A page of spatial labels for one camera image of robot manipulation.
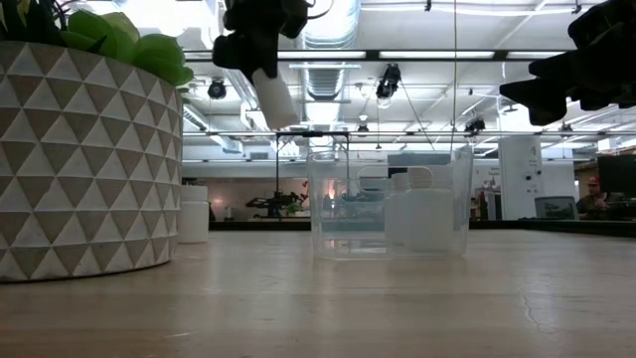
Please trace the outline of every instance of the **planter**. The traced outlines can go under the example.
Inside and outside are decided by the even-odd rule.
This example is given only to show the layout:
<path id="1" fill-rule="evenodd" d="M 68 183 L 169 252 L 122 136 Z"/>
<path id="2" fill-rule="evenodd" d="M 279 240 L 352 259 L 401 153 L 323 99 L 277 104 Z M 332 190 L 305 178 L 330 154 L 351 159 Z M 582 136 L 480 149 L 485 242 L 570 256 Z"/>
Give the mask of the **planter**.
<path id="1" fill-rule="evenodd" d="M 182 105 L 118 61 L 0 42 L 0 281 L 169 262 Z"/>

